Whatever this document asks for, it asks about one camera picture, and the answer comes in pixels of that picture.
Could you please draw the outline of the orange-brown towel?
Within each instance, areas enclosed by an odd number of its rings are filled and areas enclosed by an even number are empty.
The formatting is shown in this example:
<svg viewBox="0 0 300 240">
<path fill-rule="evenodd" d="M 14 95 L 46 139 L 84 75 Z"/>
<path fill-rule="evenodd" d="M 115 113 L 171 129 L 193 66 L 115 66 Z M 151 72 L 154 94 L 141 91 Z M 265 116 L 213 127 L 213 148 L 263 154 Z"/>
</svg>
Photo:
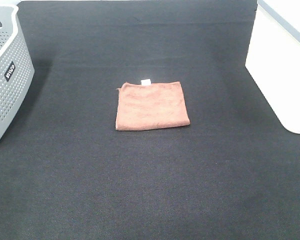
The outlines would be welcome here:
<svg viewBox="0 0 300 240">
<path fill-rule="evenodd" d="M 117 131 L 146 131 L 190 125 L 179 81 L 150 85 L 124 83 L 118 89 Z"/>
</svg>

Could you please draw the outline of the black table mat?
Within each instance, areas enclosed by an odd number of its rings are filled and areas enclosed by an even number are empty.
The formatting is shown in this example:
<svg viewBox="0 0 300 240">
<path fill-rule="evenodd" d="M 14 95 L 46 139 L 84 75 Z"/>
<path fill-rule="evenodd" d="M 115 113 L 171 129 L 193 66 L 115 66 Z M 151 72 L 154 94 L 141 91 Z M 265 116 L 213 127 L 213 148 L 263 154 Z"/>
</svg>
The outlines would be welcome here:
<svg viewBox="0 0 300 240">
<path fill-rule="evenodd" d="M 0 140 L 0 240 L 300 240 L 300 135 L 245 60 L 254 0 L 25 1 L 35 74 Z M 190 125 L 116 131 L 118 88 Z"/>
</svg>

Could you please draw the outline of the white plastic storage box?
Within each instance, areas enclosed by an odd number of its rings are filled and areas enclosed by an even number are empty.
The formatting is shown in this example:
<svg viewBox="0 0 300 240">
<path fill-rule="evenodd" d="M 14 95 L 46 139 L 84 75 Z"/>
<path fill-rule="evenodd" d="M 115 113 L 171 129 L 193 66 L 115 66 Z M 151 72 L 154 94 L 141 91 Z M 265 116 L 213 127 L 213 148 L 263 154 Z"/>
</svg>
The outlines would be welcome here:
<svg viewBox="0 0 300 240">
<path fill-rule="evenodd" d="M 245 67 L 282 126 L 300 134 L 300 0 L 259 0 Z"/>
</svg>

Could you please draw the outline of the grey perforated laundry basket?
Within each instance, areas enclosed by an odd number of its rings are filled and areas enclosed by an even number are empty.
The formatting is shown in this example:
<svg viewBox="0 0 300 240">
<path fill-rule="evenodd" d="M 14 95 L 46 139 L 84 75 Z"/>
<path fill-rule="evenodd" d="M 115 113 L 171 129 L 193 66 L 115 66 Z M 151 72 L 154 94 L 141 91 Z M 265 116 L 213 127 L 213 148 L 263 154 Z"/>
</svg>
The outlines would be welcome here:
<svg viewBox="0 0 300 240">
<path fill-rule="evenodd" d="M 14 4 L 0 4 L 0 139 L 23 103 L 35 73 L 18 11 Z"/>
</svg>

